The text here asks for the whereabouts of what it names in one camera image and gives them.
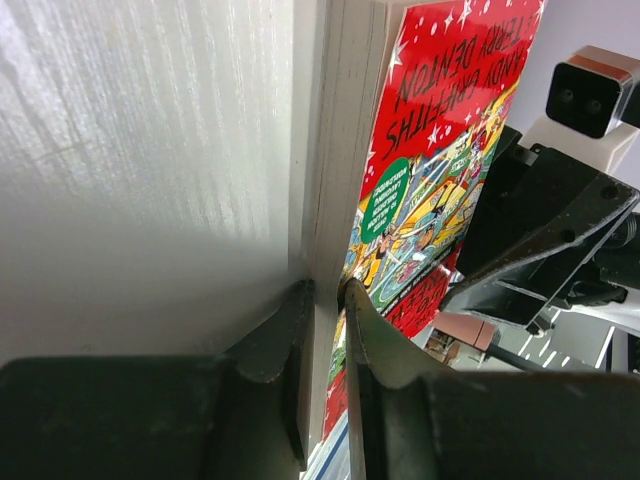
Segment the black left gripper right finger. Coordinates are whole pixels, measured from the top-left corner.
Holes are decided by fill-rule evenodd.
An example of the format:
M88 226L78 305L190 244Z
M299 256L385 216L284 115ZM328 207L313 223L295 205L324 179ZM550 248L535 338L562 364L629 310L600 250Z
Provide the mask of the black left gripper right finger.
M344 287L350 474L355 479L635 479L639 379L461 372Z

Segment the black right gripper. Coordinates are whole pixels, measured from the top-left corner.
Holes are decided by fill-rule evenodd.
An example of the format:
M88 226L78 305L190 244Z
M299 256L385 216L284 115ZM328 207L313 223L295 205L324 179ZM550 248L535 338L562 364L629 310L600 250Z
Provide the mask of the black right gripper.
M624 228L639 191L506 128L458 262L447 313L527 327L551 300L618 300L594 258Z

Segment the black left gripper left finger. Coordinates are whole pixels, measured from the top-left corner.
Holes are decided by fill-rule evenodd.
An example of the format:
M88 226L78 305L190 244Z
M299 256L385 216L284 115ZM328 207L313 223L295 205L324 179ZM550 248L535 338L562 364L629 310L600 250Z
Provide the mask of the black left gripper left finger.
M315 286L226 351L31 357L1 370L5 479L295 479L307 467Z

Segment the red treehouse book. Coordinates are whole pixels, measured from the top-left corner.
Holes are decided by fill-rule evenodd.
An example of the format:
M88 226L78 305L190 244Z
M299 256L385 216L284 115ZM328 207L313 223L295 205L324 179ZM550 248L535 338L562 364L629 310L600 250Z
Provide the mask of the red treehouse book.
M311 438L344 416L358 280L406 336L436 315L536 37L542 1L332 1L314 148Z

